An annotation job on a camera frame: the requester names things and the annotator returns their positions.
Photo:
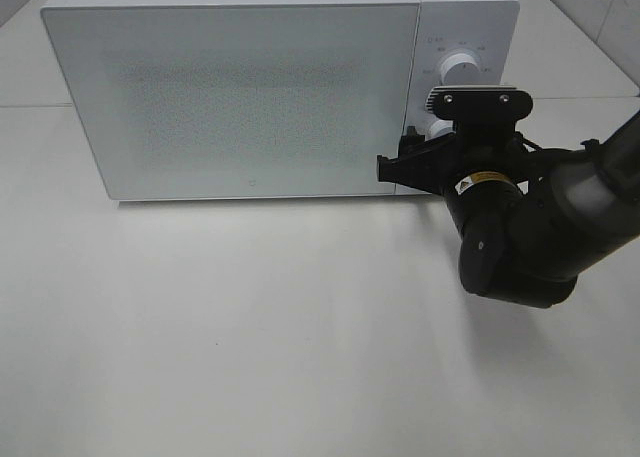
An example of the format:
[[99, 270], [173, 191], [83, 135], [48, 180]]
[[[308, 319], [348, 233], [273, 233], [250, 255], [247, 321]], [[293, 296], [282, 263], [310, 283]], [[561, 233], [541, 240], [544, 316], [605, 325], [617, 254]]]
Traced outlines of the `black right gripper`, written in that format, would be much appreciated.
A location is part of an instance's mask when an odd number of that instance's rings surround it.
[[377, 178], [443, 197], [461, 236], [491, 226], [506, 236], [524, 197], [519, 185], [530, 179], [517, 122], [456, 122], [452, 132], [431, 140], [411, 127], [397, 157], [377, 157]]

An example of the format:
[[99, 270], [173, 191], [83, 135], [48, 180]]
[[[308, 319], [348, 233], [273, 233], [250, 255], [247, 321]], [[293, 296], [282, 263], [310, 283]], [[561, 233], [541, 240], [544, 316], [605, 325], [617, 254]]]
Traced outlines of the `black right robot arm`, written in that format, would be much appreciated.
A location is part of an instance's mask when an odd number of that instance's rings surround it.
[[458, 121], [446, 136], [415, 132], [377, 176], [436, 194], [461, 238], [465, 291], [548, 308], [579, 275], [639, 235], [639, 120], [577, 150], [542, 148], [516, 119]]

